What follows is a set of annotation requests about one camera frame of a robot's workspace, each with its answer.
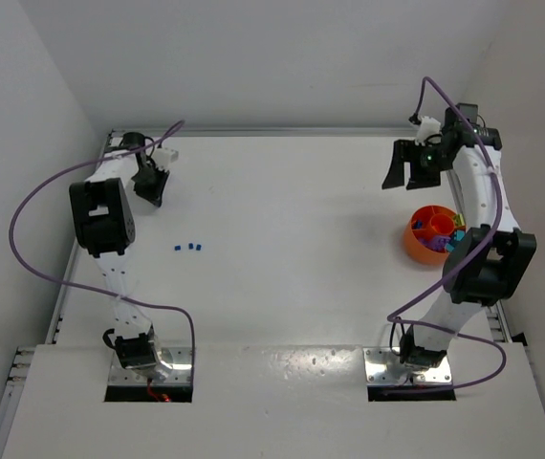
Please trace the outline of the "green lego brick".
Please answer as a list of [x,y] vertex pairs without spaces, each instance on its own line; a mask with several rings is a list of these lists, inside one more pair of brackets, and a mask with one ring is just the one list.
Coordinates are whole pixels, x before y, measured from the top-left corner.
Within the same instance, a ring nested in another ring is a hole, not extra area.
[[454,226],[457,228],[463,227],[465,225],[465,220],[462,214],[455,214],[451,217],[451,219],[454,223]]

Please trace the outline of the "teal lego brick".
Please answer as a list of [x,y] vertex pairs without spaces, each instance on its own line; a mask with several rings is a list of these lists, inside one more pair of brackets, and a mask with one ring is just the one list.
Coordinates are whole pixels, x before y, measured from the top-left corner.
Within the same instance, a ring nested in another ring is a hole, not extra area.
[[445,250],[447,252],[452,252],[455,250],[455,248],[459,245],[459,243],[462,241],[462,239],[465,237],[466,232],[461,229],[457,229],[454,233],[450,235],[448,238],[446,244],[445,244]]

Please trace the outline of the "purple round lego piece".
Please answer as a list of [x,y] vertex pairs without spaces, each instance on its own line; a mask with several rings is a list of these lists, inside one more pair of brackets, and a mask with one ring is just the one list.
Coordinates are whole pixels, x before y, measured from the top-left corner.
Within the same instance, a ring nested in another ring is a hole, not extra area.
[[425,247],[431,251],[444,253],[447,251],[447,245],[450,242],[448,236],[434,235],[431,239],[425,241]]

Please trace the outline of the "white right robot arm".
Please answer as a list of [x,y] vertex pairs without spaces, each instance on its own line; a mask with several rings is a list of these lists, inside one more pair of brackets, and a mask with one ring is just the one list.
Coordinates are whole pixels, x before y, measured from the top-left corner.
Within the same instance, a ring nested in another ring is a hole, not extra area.
[[473,316],[514,294],[535,254],[536,238],[512,215],[500,170],[501,137],[479,124],[477,105],[448,108],[442,122],[411,120],[418,132],[412,140],[394,142],[382,188],[435,187],[451,171],[459,183],[466,228],[443,266],[441,292],[400,339],[402,364],[433,368]]

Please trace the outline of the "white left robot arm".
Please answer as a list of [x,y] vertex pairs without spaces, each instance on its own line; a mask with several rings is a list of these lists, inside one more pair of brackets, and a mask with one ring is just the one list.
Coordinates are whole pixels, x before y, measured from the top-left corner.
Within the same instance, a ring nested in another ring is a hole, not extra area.
[[136,239],[127,192],[159,208],[174,154],[142,133],[128,132],[103,158],[93,175],[69,187],[76,239],[95,259],[112,293],[115,325],[103,334],[105,345],[115,351],[122,369],[151,379],[160,369],[162,350],[152,320],[126,300],[129,247]]

